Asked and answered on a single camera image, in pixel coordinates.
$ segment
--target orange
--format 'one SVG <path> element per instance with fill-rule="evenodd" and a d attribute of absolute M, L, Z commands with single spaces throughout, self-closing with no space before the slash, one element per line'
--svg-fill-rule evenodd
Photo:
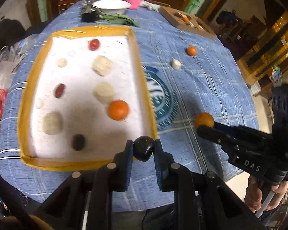
<path fill-rule="evenodd" d="M 197 51 L 196 51 L 195 47 L 193 47 L 193 46 L 188 46 L 188 48 L 187 48 L 187 54 L 190 55 L 190 56 L 195 56 L 195 55 L 197 55 Z"/>
<path fill-rule="evenodd" d="M 129 113 L 129 106 L 123 100 L 114 100 L 109 104 L 108 116 L 116 121 L 123 120 Z"/>
<path fill-rule="evenodd" d="M 187 17 L 183 17 L 182 20 L 183 20 L 184 22 L 188 22 L 188 21 L 189 21 L 189 19 L 188 19 Z"/>
<path fill-rule="evenodd" d="M 194 126 L 197 128 L 200 125 L 214 127 L 214 118 L 209 113 L 201 113 L 194 120 Z"/>

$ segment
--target brown box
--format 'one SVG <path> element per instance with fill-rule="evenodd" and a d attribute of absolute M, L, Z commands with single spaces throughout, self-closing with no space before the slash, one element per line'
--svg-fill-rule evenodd
<path fill-rule="evenodd" d="M 195 33 L 195 34 L 208 37 L 211 39 L 214 39 L 216 37 L 216 34 L 212 31 L 212 29 L 209 28 L 207 24 L 204 23 L 200 18 L 194 15 L 187 14 L 178 9 L 174 9 L 170 7 L 163 7 L 163 6 L 160 7 L 159 12 L 165 17 L 165 19 L 168 20 L 169 23 L 171 23 L 174 27 L 178 29 L 189 31 L 191 33 Z M 192 28 L 191 26 L 186 25 L 186 23 L 181 18 L 174 15 L 176 12 L 180 12 L 183 15 L 190 16 L 191 17 L 190 22 L 192 22 L 193 24 L 197 23 L 201 25 L 203 27 L 203 30 Z"/>

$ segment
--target silver bolt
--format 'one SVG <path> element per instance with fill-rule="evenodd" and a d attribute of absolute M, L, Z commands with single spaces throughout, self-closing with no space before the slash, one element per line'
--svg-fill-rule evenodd
<path fill-rule="evenodd" d="M 71 174 L 72 178 L 79 178 L 81 176 L 81 173 L 79 171 L 75 171 Z"/>
<path fill-rule="evenodd" d="M 206 176 L 209 177 L 209 178 L 211 178 L 211 179 L 213 179 L 213 178 L 216 177 L 216 173 L 214 173 L 214 172 L 212 172 L 212 171 L 208 171 L 208 172 L 206 173 Z"/>
<path fill-rule="evenodd" d="M 178 164 L 178 163 L 172 163 L 172 164 L 171 164 L 171 168 L 177 170 L 177 169 L 180 168 L 180 164 Z"/>
<path fill-rule="evenodd" d="M 115 164 L 115 163 L 109 163 L 109 164 L 107 165 L 107 168 L 108 168 L 109 170 L 115 169 L 115 168 L 116 168 L 116 164 Z"/>

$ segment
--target wall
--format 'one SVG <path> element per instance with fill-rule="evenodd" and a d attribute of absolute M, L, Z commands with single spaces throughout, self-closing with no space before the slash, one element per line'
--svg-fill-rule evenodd
<path fill-rule="evenodd" d="M 264 17 L 266 17 L 266 9 L 263 0 L 227 0 L 217 16 L 211 22 L 211 28 L 213 30 L 219 28 L 219 25 L 216 23 L 216 18 L 223 10 L 232 11 L 233 9 L 236 10 L 236 15 L 241 19 L 249 20 L 253 15 L 255 15 L 261 22 L 266 24 L 264 20 Z"/>
<path fill-rule="evenodd" d="M 5 16 L 8 19 L 20 21 L 24 29 L 31 26 L 27 8 L 27 0 L 6 0 L 0 8 L 0 18 Z"/>

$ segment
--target tray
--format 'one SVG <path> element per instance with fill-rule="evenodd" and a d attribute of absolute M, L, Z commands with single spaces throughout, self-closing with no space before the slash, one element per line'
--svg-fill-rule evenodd
<path fill-rule="evenodd" d="M 201 35 L 210 39 L 214 39 L 217 36 L 205 22 L 203 22 L 200 18 L 196 17 L 195 15 L 191 15 L 171 7 L 163 7 L 163 6 L 159 8 L 159 12 L 165 17 L 165 19 L 168 20 L 170 24 L 172 24 L 174 27 L 178 29 L 189 31 L 191 33 L 195 33 L 197 35 Z M 174 15 L 176 12 L 180 12 L 186 16 L 188 15 L 191 16 L 190 22 L 192 22 L 193 24 L 198 23 L 203 27 L 204 30 L 199 30 L 197 28 L 192 28 L 189 25 L 186 25 L 181 18 Z"/>
<path fill-rule="evenodd" d="M 88 49 L 88 41 L 93 38 L 100 41 L 96 51 Z M 114 68 L 107 76 L 99 76 L 91 68 L 98 55 L 113 61 Z M 56 62 L 62 57 L 68 64 L 58 67 Z M 107 106 L 93 95 L 99 82 L 109 82 L 114 99 L 128 103 L 126 119 L 114 121 L 107 116 Z M 59 83 L 65 84 L 65 92 L 55 98 Z M 52 111 L 59 111 L 63 119 L 63 130 L 56 135 L 42 129 L 43 117 Z M 142 135 L 156 139 L 154 111 L 131 28 L 89 26 L 51 34 L 29 73 L 17 134 L 22 161 L 53 171 L 97 169 L 123 151 L 128 139 Z M 81 151 L 71 147 L 75 134 L 86 138 Z"/>

